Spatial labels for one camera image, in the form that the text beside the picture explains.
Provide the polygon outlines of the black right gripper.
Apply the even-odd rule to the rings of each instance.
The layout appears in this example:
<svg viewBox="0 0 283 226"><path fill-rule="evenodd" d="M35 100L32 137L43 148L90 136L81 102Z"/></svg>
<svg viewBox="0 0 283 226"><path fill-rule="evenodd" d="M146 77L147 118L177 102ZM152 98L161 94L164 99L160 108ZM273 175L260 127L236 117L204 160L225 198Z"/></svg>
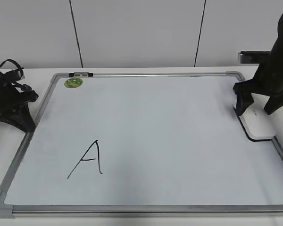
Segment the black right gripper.
<svg viewBox="0 0 283 226"><path fill-rule="evenodd" d="M283 107L283 52L269 52L259 57L259 53L245 51L247 56L254 56L261 62L252 79L234 84L233 91L237 96L235 112L243 115L254 103L252 93L270 96L264 110L271 115Z"/></svg>

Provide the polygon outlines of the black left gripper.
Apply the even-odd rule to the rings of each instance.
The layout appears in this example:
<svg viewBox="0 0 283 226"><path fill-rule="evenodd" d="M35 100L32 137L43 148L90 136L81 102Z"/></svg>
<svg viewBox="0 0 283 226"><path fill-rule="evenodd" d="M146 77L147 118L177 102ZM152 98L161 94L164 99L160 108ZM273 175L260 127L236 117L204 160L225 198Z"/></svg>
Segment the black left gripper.
<svg viewBox="0 0 283 226"><path fill-rule="evenodd" d="M23 67L16 61L11 63L16 69L6 73L0 71L0 122L23 132L34 132L36 124L25 103L35 102L38 94L29 85L18 83L24 76Z"/></svg>

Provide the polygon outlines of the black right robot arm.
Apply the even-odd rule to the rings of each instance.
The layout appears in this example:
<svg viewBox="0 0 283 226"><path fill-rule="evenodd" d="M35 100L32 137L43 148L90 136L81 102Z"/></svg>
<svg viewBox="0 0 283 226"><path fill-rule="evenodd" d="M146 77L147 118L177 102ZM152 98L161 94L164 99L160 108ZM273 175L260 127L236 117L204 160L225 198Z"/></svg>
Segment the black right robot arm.
<svg viewBox="0 0 283 226"><path fill-rule="evenodd" d="M278 37L271 51L241 51L242 63L258 63L252 79L235 83L233 91L237 96L235 112L241 116L254 103L252 94L269 96L264 107L272 114L283 106L283 14L277 26Z"/></svg>

